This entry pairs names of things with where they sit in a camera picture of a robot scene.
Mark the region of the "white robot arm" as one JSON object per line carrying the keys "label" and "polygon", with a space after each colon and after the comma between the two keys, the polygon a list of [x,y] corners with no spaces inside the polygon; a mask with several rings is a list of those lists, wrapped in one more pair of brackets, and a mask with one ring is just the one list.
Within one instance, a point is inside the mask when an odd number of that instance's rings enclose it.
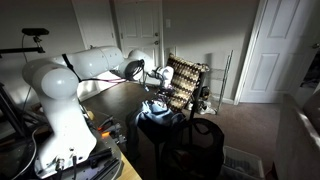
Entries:
{"label": "white robot arm", "polygon": [[71,168],[89,158],[97,138],[89,129],[77,96],[78,84],[113,71],[125,80],[147,74],[168,88],[174,69],[155,66],[140,50],[124,56],[115,46],[102,46],[24,65],[23,79],[35,90],[53,134],[38,149],[34,170],[41,179]]}

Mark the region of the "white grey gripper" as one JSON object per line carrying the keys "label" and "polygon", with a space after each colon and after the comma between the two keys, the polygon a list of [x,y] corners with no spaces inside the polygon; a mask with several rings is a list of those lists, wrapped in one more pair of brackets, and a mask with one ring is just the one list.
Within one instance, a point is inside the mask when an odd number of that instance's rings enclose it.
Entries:
{"label": "white grey gripper", "polygon": [[152,76],[160,81],[160,84],[164,88],[168,88],[171,85],[174,69],[170,66],[157,67],[152,71]]}

